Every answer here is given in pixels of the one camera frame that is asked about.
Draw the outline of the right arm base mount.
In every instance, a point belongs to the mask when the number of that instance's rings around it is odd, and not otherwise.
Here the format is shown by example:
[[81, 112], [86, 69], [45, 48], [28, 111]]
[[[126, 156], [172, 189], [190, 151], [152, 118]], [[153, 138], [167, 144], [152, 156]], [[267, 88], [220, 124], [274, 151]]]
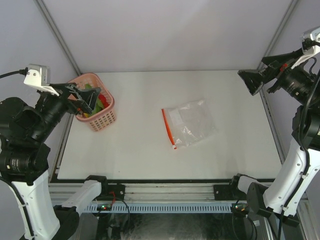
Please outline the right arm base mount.
[[247, 196], [244, 192], [236, 189], [230, 184], [213, 185], [214, 199], [216, 201], [245, 201]]

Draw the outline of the red fake apple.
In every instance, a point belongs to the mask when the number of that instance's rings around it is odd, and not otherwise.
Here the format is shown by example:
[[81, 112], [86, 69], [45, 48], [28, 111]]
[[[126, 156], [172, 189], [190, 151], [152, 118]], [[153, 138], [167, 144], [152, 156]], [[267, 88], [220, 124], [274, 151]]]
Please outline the red fake apple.
[[109, 102], [107, 101], [107, 98], [103, 94], [100, 94], [98, 98], [105, 108], [107, 108], [110, 105]]

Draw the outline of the clear zip top bag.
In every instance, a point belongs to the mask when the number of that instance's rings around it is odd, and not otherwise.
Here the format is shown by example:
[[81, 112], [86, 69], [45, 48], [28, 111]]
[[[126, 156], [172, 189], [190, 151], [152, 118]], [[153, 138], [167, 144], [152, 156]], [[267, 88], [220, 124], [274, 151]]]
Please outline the clear zip top bag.
[[214, 118], [204, 98], [163, 108], [161, 113], [174, 150], [197, 144], [216, 132]]

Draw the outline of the green fake lettuce leaf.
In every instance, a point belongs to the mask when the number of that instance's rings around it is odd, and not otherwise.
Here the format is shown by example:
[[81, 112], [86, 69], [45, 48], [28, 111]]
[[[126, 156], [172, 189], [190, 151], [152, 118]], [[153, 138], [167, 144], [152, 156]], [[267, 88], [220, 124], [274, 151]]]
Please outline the green fake lettuce leaf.
[[96, 101], [96, 104], [95, 104], [95, 108], [93, 110], [93, 112], [90, 115], [90, 117], [92, 117], [93, 115], [99, 113], [100, 111], [104, 110], [105, 107], [103, 106], [103, 104], [101, 103], [101, 101], [99, 100], [99, 97]]

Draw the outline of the yellow fake chili pepper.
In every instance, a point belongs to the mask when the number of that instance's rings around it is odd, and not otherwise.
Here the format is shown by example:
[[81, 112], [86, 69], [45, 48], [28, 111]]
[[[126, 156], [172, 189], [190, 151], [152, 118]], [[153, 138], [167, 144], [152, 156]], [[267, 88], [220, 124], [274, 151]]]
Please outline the yellow fake chili pepper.
[[89, 117], [90, 117], [90, 115], [89, 115], [88, 113], [83, 113], [82, 116], [83, 116], [84, 118], [89, 118]]

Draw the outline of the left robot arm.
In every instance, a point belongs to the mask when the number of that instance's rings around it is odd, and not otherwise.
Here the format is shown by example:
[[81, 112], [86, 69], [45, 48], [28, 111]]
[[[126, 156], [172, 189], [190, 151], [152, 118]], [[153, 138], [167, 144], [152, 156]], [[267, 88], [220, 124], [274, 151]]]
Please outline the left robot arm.
[[89, 203], [104, 200], [105, 176], [90, 175], [67, 201], [53, 205], [49, 192], [50, 148], [46, 140], [66, 113], [93, 112], [99, 87], [53, 84], [55, 93], [40, 92], [35, 107], [18, 97], [0, 103], [0, 179], [13, 192], [22, 215], [25, 240], [67, 240], [77, 230]]

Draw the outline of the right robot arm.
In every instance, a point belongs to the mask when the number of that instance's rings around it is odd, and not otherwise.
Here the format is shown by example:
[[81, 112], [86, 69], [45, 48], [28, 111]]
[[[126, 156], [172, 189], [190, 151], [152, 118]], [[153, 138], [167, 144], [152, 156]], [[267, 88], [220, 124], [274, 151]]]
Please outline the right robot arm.
[[281, 223], [299, 224], [297, 208], [309, 184], [320, 171], [320, 75], [306, 71], [306, 62], [319, 46], [264, 57], [261, 70], [239, 70], [238, 75], [251, 95], [272, 80], [267, 92], [285, 90], [300, 103], [292, 119], [292, 139], [282, 167], [270, 186], [253, 177], [238, 174], [238, 181], [229, 187], [237, 200], [246, 196], [253, 212], [262, 217], [275, 214]]

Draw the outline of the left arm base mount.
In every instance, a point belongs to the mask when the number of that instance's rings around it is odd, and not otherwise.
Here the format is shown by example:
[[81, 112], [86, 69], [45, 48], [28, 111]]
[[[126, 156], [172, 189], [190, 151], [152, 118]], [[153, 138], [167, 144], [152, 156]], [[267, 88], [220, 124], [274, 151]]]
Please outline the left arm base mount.
[[109, 184], [106, 191], [103, 191], [97, 198], [97, 201], [102, 200], [124, 200], [126, 193], [126, 186], [124, 184]]

